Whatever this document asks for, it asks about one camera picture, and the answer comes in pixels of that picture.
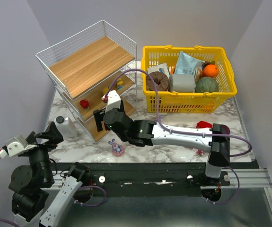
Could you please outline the red strawberry toy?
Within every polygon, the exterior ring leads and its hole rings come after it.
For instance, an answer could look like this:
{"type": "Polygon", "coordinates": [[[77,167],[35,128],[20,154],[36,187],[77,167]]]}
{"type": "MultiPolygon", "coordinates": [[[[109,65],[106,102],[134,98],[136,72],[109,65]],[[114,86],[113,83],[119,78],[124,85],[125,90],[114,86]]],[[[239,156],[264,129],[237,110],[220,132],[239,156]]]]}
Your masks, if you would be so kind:
{"type": "Polygon", "coordinates": [[[82,109],[85,109],[85,110],[88,110],[90,108],[90,102],[86,99],[80,100],[79,105],[82,109]]]}

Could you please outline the yellow blue minion toy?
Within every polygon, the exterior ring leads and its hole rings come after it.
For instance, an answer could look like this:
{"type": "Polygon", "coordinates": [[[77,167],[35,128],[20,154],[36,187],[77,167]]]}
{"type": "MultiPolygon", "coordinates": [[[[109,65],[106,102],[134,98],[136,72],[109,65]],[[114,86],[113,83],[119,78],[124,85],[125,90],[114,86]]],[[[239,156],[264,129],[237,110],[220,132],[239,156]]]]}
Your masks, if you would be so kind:
{"type": "Polygon", "coordinates": [[[120,89],[123,88],[123,81],[122,81],[121,78],[117,79],[117,81],[116,81],[116,88],[117,88],[118,90],[120,90],[120,89]]]}

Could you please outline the yellow duck toy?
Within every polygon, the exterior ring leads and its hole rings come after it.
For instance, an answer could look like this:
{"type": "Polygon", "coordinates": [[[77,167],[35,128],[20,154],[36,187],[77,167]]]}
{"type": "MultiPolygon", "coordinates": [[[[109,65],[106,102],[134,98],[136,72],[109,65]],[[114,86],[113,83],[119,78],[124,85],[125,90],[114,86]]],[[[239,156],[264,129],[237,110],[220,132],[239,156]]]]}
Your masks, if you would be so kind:
{"type": "Polygon", "coordinates": [[[109,87],[105,87],[105,88],[103,88],[103,90],[102,90],[102,94],[103,94],[103,95],[105,95],[105,94],[108,92],[108,90],[109,90],[109,87]]]}

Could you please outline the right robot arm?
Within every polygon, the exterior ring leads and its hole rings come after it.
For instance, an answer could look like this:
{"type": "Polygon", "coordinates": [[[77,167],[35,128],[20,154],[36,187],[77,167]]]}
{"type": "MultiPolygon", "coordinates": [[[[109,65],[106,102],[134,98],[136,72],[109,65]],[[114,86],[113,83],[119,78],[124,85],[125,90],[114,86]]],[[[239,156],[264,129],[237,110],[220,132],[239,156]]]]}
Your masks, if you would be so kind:
{"type": "Polygon", "coordinates": [[[183,128],[162,125],[150,120],[132,120],[124,110],[123,101],[115,108],[94,110],[97,131],[113,131],[117,137],[137,147],[173,145],[208,152],[205,175],[219,178],[222,168],[230,165],[230,139],[222,124],[211,128],[183,128]]]}

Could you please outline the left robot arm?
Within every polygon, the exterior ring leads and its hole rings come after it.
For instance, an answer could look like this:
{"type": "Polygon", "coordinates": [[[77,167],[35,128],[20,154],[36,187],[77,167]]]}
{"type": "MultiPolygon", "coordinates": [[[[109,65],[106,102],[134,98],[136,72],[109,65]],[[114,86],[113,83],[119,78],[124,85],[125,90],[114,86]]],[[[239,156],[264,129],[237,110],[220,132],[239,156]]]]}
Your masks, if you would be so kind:
{"type": "Polygon", "coordinates": [[[9,157],[28,157],[29,164],[18,166],[11,175],[9,189],[14,192],[12,212],[21,227],[56,227],[75,192],[90,183],[87,166],[74,163],[49,208],[45,202],[49,196],[45,188],[54,184],[49,152],[63,142],[63,136],[54,122],[44,132],[31,132],[27,138],[19,135],[5,144],[9,157]]]}

